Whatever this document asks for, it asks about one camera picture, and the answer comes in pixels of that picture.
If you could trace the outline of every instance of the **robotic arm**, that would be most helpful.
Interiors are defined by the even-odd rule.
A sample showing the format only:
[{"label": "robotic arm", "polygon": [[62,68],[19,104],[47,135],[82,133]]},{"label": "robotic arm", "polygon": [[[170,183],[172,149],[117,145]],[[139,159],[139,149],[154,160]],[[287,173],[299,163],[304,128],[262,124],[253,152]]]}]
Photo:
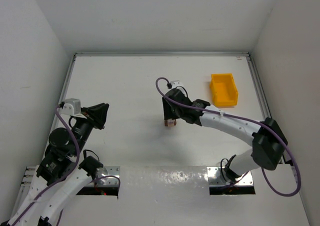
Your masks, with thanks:
[{"label": "robotic arm", "polygon": [[104,129],[109,104],[81,108],[80,101],[72,98],[65,100],[60,107],[62,114],[70,116],[69,124],[75,119],[71,127],[74,138],[66,128],[51,132],[45,157],[36,169],[25,200],[16,214],[1,226],[51,226],[66,203],[94,180],[98,169],[103,167],[92,156],[86,157],[79,166],[77,164],[92,129]]},{"label": "robotic arm", "polygon": [[[223,131],[251,146],[246,152],[229,159],[223,169],[223,176],[228,182],[235,183],[241,175],[259,167],[266,170],[276,169],[285,149],[269,131],[253,122],[226,117],[224,111],[207,101],[201,99],[191,101],[180,81],[171,81],[167,86],[169,91],[162,97],[164,120],[167,122],[165,124],[172,123],[175,119],[183,119],[189,124]],[[212,114],[203,109],[220,114]],[[261,123],[272,129],[286,145],[288,144],[274,119],[267,117]]]}]

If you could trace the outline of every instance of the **white tabletop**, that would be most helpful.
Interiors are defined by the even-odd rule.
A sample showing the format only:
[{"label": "white tabletop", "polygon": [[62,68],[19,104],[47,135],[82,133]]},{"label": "white tabletop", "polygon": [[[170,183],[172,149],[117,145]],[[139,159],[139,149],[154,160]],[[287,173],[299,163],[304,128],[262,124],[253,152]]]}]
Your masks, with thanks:
[{"label": "white tabletop", "polygon": [[[214,165],[249,146],[221,131],[181,119],[173,128],[164,127],[162,97],[155,81],[158,77],[180,80],[192,101],[212,102],[211,74],[221,73],[232,73],[238,89],[237,106],[226,111],[262,120],[245,57],[77,57],[65,98],[80,99],[83,107],[110,104],[105,129],[93,130],[85,145],[102,162],[119,166]],[[167,92],[166,83],[160,84]]]},{"label": "white tabletop", "polygon": [[[106,166],[120,166],[119,199],[76,196],[60,226],[307,226],[299,195],[281,197],[252,172],[255,195],[209,195],[205,166],[248,149],[239,139],[178,120],[164,127],[158,77],[180,80],[191,100],[211,102],[211,74],[232,73],[238,104],[227,111],[262,120],[247,59],[235,56],[77,57],[65,98],[83,107],[109,103],[104,130],[94,129],[85,148]],[[166,84],[161,82],[166,92]],[[289,165],[268,172],[272,184],[289,193],[296,187]]]}]

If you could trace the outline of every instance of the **yellow plastic container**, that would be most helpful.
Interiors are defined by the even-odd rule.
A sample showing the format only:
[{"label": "yellow plastic container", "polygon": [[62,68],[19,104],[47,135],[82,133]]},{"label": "yellow plastic container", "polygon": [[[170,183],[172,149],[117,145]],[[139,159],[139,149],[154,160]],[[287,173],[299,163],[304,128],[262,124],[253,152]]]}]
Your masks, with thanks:
[{"label": "yellow plastic container", "polygon": [[238,90],[232,73],[211,74],[210,88],[216,107],[231,107],[238,103]]}]

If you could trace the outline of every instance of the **white wall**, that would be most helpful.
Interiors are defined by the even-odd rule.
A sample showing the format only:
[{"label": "white wall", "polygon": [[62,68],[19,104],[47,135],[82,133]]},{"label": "white wall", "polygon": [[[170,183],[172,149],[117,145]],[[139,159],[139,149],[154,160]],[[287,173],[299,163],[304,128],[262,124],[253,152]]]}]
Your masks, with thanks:
[{"label": "white wall", "polygon": [[35,0],[0,0],[0,222],[40,162],[69,57]]},{"label": "white wall", "polygon": [[272,116],[302,174],[311,225],[320,225],[320,0],[278,0],[254,48]]},{"label": "white wall", "polygon": [[36,0],[69,53],[249,51],[275,0]]}]

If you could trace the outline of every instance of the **purple cable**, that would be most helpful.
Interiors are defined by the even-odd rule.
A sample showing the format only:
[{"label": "purple cable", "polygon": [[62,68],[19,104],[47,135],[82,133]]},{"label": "purple cable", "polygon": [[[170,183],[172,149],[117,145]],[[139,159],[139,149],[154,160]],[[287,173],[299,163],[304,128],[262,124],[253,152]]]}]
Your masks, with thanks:
[{"label": "purple cable", "polygon": [[[79,148],[79,144],[78,141],[74,135],[74,133],[71,131],[71,129],[69,128],[68,124],[64,121],[64,119],[61,117],[61,115],[58,112],[58,109],[60,108],[60,105],[58,105],[55,110],[54,113],[55,115],[58,117],[58,119],[61,121],[61,123],[63,124],[63,126],[65,127],[65,129],[68,131],[69,135],[71,136],[71,139],[74,143],[75,146],[75,151],[76,151],[76,160],[74,163],[74,167],[72,170],[70,170],[65,176],[59,178],[57,181],[55,181],[54,183],[50,184],[48,187],[46,187],[45,189],[43,189],[35,198],[34,201],[36,201],[37,199],[39,199],[41,197],[41,195],[43,195],[47,190],[49,190],[50,188],[52,188],[53,186],[55,186],[56,184],[60,183],[61,181],[65,180],[78,166],[79,160],[80,160],[80,148]],[[35,202],[31,202],[28,207],[25,208],[25,210],[19,215],[19,217],[13,222],[13,224],[11,226],[15,226],[19,220],[26,214],[26,212],[35,204]]]},{"label": "purple cable", "polygon": [[58,218],[58,221],[56,222],[56,226],[59,226],[60,224],[60,220],[61,220],[61,217],[62,217],[62,213],[64,212],[64,210],[62,209],[60,214],[59,214],[59,218]]},{"label": "purple cable", "polygon": [[[188,108],[188,109],[192,109],[192,110],[199,110],[199,108],[197,107],[193,107],[193,106],[189,106],[189,105],[185,105],[185,104],[182,104],[182,103],[179,103],[177,101],[174,101],[172,100],[171,98],[169,98],[168,96],[166,96],[163,92],[161,92],[160,88],[159,88],[159,85],[158,85],[158,82],[160,80],[165,80],[168,84],[170,84],[169,80],[165,77],[159,77],[157,78],[157,80],[155,81],[155,87],[156,89],[158,90],[158,92],[162,95],[162,97],[164,97],[166,100],[170,101],[171,103],[173,104],[176,104],[178,106],[181,106],[181,107],[184,107],[184,108]],[[202,111],[205,111],[205,112],[209,112],[209,113],[212,113],[212,114],[216,114],[216,115],[220,115],[220,112],[219,111],[215,111],[215,110],[210,110],[210,109],[201,109]],[[279,192],[277,191],[270,183],[270,181],[268,180],[267,178],[267,175],[266,175],[266,172],[263,168],[261,168],[262,170],[262,174],[263,174],[263,177],[266,181],[266,183],[269,185],[269,187],[278,195],[280,196],[284,196],[284,197],[291,197],[291,196],[294,196],[296,195],[297,193],[299,193],[300,189],[301,189],[301,175],[300,175],[300,170],[299,170],[299,167],[298,167],[298,164],[297,164],[297,161],[295,159],[295,157],[293,156],[292,152],[290,151],[290,149],[288,148],[288,146],[285,144],[285,142],[279,137],[279,135],[277,135],[271,128],[269,128],[268,126],[264,125],[263,123],[261,122],[258,122],[258,121],[255,121],[255,120],[252,120],[252,119],[249,119],[249,118],[245,118],[245,117],[240,117],[240,116],[236,116],[236,115],[232,115],[232,114],[228,114],[228,113],[224,113],[223,114],[225,117],[229,117],[229,118],[234,118],[234,119],[238,119],[238,120],[243,120],[243,121],[247,121],[247,122],[251,122],[253,124],[256,124],[256,125],[259,125],[261,127],[263,127],[264,129],[266,129],[267,131],[269,131],[279,142],[280,144],[283,146],[283,148],[285,149],[285,151],[288,153],[288,155],[290,156],[291,160],[292,160],[292,163],[293,163],[293,166],[296,170],[296,176],[297,176],[297,186],[296,186],[296,189],[291,192],[291,193],[282,193],[282,192]]]}]

